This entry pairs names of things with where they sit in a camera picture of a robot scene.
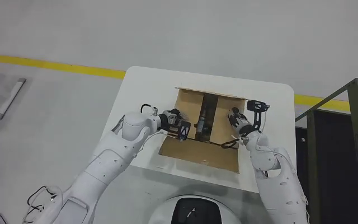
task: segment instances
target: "table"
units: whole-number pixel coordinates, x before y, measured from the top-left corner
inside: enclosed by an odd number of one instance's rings
[[[156,106],[161,113],[174,108],[178,89],[201,91],[259,100],[271,105],[266,114],[265,134],[271,146],[286,148],[296,166],[294,92],[285,84],[211,76],[190,72],[131,67],[119,89],[102,136],[113,128],[123,114],[139,111],[142,104]],[[253,112],[245,112],[253,121]],[[156,135],[144,146],[131,166],[164,172],[184,178],[258,193],[249,152],[240,147],[240,174],[158,154],[165,136]]]

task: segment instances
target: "yellow floor line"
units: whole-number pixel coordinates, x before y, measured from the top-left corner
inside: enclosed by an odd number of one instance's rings
[[[314,106],[318,104],[321,100],[323,100],[323,98],[295,94],[295,104],[297,105]],[[350,111],[349,102],[343,100],[331,100],[325,103],[322,108]]]
[[[18,64],[21,66],[52,69],[52,70],[63,71],[63,72],[90,74],[93,76],[102,76],[102,77],[110,77],[110,78],[123,79],[125,76],[125,71],[112,70],[107,68],[77,66],[75,64],[64,64],[58,62],[47,62],[44,60],[18,58],[18,57],[6,56],[6,55],[0,55],[0,62],[9,63],[9,64]],[[304,95],[296,94],[295,104],[314,106],[315,104],[319,103],[322,99],[323,98],[315,97],[315,96],[304,96]],[[342,100],[331,100],[328,103],[324,104],[322,107],[326,109],[350,111],[348,101],[342,101]]]
[[[64,64],[58,62],[46,62],[44,60],[10,57],[6,55],[0,55],[0,62],[9,63],[9,64],[18,64],[21,66],[52,69],[52,70],[64,71],[64,72],[90,74],[93,76],[102,76],[102,77],[110,77],[110,78],[123,79],[125,76],[125,71],[111,70],[107,68],[77,66],[74,64]]]

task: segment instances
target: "robot forearm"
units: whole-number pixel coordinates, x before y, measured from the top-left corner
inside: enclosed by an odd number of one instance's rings
[[[255,131],[246,140],[261,200],[274,223],[306,224],[307,199],[290,157],[284,148],[269,148],[266,139]],[[265,175],[265,171],[278,169],[278,176]]]
[[[92,223],[102,193],[130,165],[149,135],[161,129],[172,132],[170,128],[175,127],[177,138],[186,139],[190,123],[182,121],[178,111],[164,113],[157,115],[156,109],[153,114],[126,114],[101,139],[90,163],[74,183],[60,197],[53,198],[33,222]]]
[[[284,148],[270,148],[267,136],[259,131],[261,113],[269,106],[259,101],[249,101],[247,105],[248,110],[255,112],[253,125],[237,108],[229,112],[228,118],[250,151],[261,200],[274,223],[306,224],[308,202],[290,156]],[[267,171],[271,170],[280,173],[268,177]]]

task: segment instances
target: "open cardboard box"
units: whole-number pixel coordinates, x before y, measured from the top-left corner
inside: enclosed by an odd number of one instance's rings
[[[239,173],[239,151],[217,144],[233,140],[235,131],[228,112],[237,107],[244,111],[245,99],[235,96],[179,88],[175,108],[191,123],[188,139],[179,142],[166,138],[159,154]]]

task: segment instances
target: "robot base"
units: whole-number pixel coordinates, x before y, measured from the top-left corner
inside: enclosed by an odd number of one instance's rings
[[[182,195],[166,200],[154,210],[149,224],[241,224],[225,205],[211,198]]]

